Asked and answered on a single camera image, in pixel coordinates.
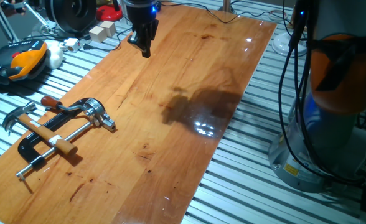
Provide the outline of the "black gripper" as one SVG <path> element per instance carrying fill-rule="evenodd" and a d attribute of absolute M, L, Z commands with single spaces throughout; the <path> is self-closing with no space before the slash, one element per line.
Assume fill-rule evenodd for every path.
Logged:
<path fill-rule="evenodd" d="M 142 50 L 142 56 L 151 56 L 151 42 L 155 39 L 159 21 L 156 18 L 155 0 L 124 0 L 128 19 L 133 24 L 143 24 L 141 36 L 134 31 L 128 37 L 128 43 Z"/>

